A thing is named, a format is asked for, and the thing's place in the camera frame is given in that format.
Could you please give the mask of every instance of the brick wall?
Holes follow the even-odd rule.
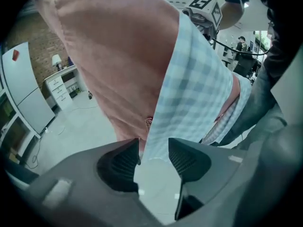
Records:
[[[52,66],[52,56],[59,54],[62,66],[66,66],[67,52],[61,40],[48,28],[38,13],[21,17],[15,22],[6,38],[5,47],[9,50],[23,42],[28,42],[34,75],[46,99],[50,94],[43,81],[57,72],[57,68]]]

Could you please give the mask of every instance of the light blue plaid shirt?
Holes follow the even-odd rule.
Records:
[[[232,90],[232,73],[204,36],[180,13],[179,32],[162,84],[145,145],[143,162],[169,160],[168,138],[211,144],[220,142],[242,112],[251,91],[248,79],[240,81],[240,97],[211,129]]]

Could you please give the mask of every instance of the gray pants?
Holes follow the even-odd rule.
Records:
[[[228,145],[244,131],[256,125],[250,131],[247,138],[235,147],[248,149],[251,143],[257,140],[264,140],[270,133],[285,127],[286,121],[270,89],[271,85],[266,70],[264,66],[262,66],[252,86],[251,95],[236,123],[220,143],[214,143],[212,145]]]

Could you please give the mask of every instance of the black cable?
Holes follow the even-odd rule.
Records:
[[[26,163],[26,165],[28,166],[29,169],[35,169],[35,168],[37,168],[38,165],[39,165],[39,162],[38,162],[38,154],[39,154],[39,152],[40,152],[41,140],[42,140],[42,138],[43,138],[44,135],[45,135],[45,131],[44,131],[43,135],[41,136],[41,138],[39,139],[39,148],[38,148],[38,151],[37,151],[37,153],[36,153],[35,155],[33,155],[33,158],[32,158],[32,163],[34,164],[35,162],[37,162],[37,165],[36,165],[35,167],[30,167],[30,166]]]
[[[222,45],[222,46],[224,46],[224,47],[230,49],[230,50],[233,51],[233,52],[239,53],[239,54],[246,54],[246,55],[265,55],[265,54],[267,54],[267,53],[269,52],[269,50],[266,51],[266,52],[264,52],[264,53],[262,53],[262,54],[254,54],[254,53],[248,53],[248,52],[241,52],[241,51],[237,51],[237,50],[235,50],[235,49],[232,49],[231,47],[229,47],[229,46],[227,46],[227,45],[224,45],[223,43],[217,41],[216,39],[213,39],[213,40],[216,41],[218,44],[220,44],[220,45]]]

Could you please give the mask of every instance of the door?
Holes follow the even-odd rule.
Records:
[[[13,60],[14,50],[19,52],[16,61]],[[29,58],[28,43],[17,45],[3,54],[2,63],[10,94],[18,106],[24,98],[38,88]]]
[[[41,133],[55,117],[39,88],[28,95],[19,104],[18,109],[30,126],[38,133]]]

